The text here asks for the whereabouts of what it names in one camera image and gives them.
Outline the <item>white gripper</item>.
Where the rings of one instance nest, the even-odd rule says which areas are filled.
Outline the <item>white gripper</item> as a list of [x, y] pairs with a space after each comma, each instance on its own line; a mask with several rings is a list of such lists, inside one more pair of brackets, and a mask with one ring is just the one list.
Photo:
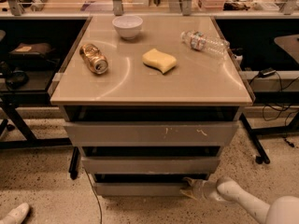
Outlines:
[[230, 203], [229, 200], [224, 199], [217, 191], [217, 186], [215, 182], [210, 182], [202, 179], [193, 179], [190, 177], [184, 177], [184, 180], [188, 182], [190, 187], [193, 189], [181, 189], [180, 193], [192, 198], [196, 201], [200, 199], [206, 199], [209, 201], [214, 201], [216, 203]]

